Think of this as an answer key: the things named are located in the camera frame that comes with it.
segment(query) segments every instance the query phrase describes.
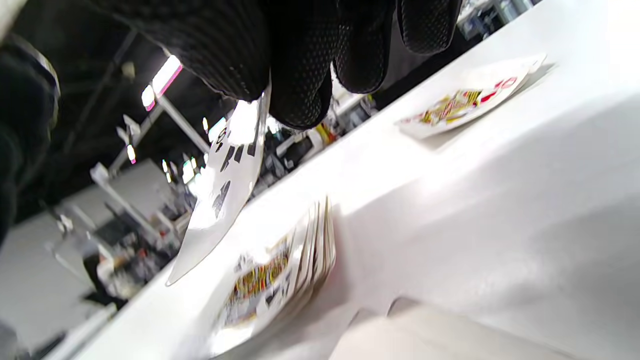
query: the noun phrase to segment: person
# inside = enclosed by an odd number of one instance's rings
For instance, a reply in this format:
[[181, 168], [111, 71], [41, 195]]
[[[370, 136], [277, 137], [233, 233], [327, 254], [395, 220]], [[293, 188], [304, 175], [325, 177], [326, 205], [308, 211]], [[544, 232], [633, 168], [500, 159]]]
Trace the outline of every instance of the person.
[[[256, 100], [272, 84], [269, 112], [295, 129], [316, 126], [330, 103], [330, 66], [353, 93], [387, 73], [392, 19], [419, 54], [447, 48], [461, 0], [84, 0], [176, 55], [213, 90]], [[24, 0], [0, 19], [4, 36]], [[15, 37], [0, 47], [0, 238], [16, 196], [37, 169], [55, 125], [58, 80], [44, 57]]]

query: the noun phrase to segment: metal pole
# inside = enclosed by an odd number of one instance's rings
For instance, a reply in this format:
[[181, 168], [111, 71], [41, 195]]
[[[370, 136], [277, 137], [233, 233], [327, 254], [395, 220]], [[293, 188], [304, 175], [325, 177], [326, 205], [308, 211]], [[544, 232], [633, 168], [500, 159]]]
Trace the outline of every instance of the metal pole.
[[153, 237], [153, 239], [155, 240], [160, 239], [160, 235], [157, 233], [156, 229], [154, 229], [154, 227], [151, 226], [151, 224], [147, 221], [147, 219], [142, 214], [140, 214], [137, 209], [135, 209], [125, 199], [123, 199], [120, 196], [120, 194], [111, 187], [111, 185], [109, 185], [108, 183], [102, 183], [102, 182], [99, 182], [98, 185], [107, 194], [109, 194], [114, 200], [116, 200], [120, 205], [122, 205], [125, 211], [129, 215], [131, 215], [131, 217], [133, 217], [133, 219], [135, 219], [135, 221], [137, 221], [137, 223], [139, 223], [140, 226], [142, 226], [149, 233], [149, 235]]
[[136, 208], [131, 206], [120, 194], [111, 187], [109, 184], [109, 172], [104, 167], [103, 164], [97, 163], [90, 171], [91, 178], [93, 182], [98, 184], [108, 195], [116, 200], [125, 211], [133, 217], [133, 219], [140, 225], [144, 230], [148, 232], [148, 235], [152, 237], [154, 240], [160, 240], [160, 234], [154, 229], [153, 226], [147, 221], [147, 219], [142, 215]]
[[[138, 146], [138, 144], [140, 143], [140, 140], [142, 140], [142, 138], [149, 131], [151, 126], [153, 126], [153, 124], [160, 117], [160, 115], [162, 115], [163, 111], [164, 109], [162, 109], [161, 106], [156, 106], [153, 110], [151, 110], [151, 112], [149, 113], [145, 121], [143, 121], [142, 124], [140, 125], [140, 134], [138, 134], [138, 136], [136, 136], [136, 138], [132, 139], [131, 141], [132, 143], [131, 145], [133, 145], [133, 147]], [[118, 154], [118, 157], [116, 158], [116, 160], [109, 167], [109, 175], [112, 177], [115, 176], [118, 170], [120, 170], [120, 167], [122, 166], [122, 164], [124, 164], [124, 162], [127, 161], [128, 159], [129, 157], [127, 155], [127, 148], [125, 147], [120, 151], [120, 154]]]
[[203, 153], [206, 154], [209, 152], [209, 144], [200, 137], [200, 134], [198, 134], [198, 132], [195, 131], [193, 127], [191, 127], [191, 124], [189, 124], [187, 119], [182, 116], [182, 114], [173, 106], [171, 101], [169, 101], [166, 96], [158, 97], [157, 103], [158, 105], [160, 105], [160, 107], [164, 108], [167, 114], [171, 116], [173, 121], [175, 121], [175, 123], [182, 129], [182, 131], [184, 131], [185, 134], [187, 134], [191, 141], [196, 144], [196, 146], [200, 148]]

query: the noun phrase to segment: red card symbol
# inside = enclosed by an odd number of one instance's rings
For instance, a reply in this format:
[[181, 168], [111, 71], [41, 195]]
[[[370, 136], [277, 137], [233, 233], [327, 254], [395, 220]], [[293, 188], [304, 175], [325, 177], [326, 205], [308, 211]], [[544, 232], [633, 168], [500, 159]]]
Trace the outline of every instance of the red card symbol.
[[487, 101], [491, 100], [491, 98], [494, 97], [495, 94], [497, 94], [497, 93], [498, 93], [498, 90], [495, 90], [492, 93], [490, 93], [489, 95], [483, 96], [482, 98], [480, 98], [480, 103], [482, 104], [484, 102], [487, 102]]

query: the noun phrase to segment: textured glove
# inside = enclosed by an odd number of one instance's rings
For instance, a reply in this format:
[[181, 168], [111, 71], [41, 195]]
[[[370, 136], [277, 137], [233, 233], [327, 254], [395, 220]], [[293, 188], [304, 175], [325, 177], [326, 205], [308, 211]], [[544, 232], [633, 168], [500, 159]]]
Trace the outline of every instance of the textured glove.
[[[252, 101], [273, 85], [270, 113], [296, 129], [317, 125], [331, 99], [330, 64], [354, 93], [387, 73], [396, 0], [89, 0], [176, 55], [209, 86]], [[397, 0], [405, 46], [449, 45], [461, 0]]]

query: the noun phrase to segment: ceiling light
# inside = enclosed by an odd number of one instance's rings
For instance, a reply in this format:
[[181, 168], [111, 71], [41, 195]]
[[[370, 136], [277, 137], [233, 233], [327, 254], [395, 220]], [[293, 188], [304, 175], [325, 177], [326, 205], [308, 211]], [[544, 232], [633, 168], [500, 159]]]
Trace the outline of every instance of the ceiling light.
[[136, 163], [136, 151], [133, 149], [133, 145], [129, 144], [127, 145], [127, 155], [129, 155], [129, 161], [131, 161], [132, 164]]
[[180, 64], [180, 60], [178, 60], [174, 55], [169, 56], [156, 76], [154, 76], [154, 79], [151, 81], [151, 86], [154, 88], [154, 92], [158, 96], [164, 94], [166, 89], [171, 85], [171, 82], [181, 70], [182, 64]]
[[145, 91], [142, 92], [142, 106], [144, 106], [147, 111], [150, 111], [155, 104], [156, 96], [154, 95], [154, 90], [151, 88], [151, 85], [148, 85]]
[[156, 76], [154, 76], [151, 85], [147, 86], [145, 91], [142, 92], [142, 105], [147, 111], [151, 111], [156, 105], [155, 96], [162, 96], [181, 70], [182, 64], [180, 60], [174, 55], [169, 56]]

